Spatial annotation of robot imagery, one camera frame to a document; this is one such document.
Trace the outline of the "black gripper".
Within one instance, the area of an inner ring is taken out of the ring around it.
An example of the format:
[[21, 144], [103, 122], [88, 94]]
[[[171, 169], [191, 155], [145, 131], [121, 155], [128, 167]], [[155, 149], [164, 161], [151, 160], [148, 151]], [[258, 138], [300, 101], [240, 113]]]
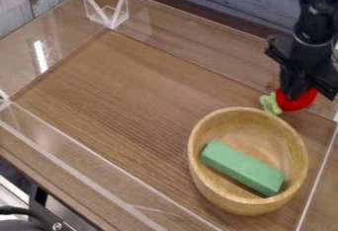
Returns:
[[332, 38], [268, 36], [266, 54], [280, 65], [280, 87], [288, 100], [314, 88], [332, 101], [338, 96], [338, 69], [331, 56]]

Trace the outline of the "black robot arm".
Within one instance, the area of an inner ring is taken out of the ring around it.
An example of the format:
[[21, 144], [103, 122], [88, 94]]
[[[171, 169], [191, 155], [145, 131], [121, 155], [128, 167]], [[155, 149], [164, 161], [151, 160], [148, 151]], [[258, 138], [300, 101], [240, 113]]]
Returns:
[[280, 88], [298, 100], [315, 89], [328, 100], [338, 95], [332, 41], [338, 36], [338, 0], [298, 0], [290, 36], [268, 36], [266, 54], [280, 65]]

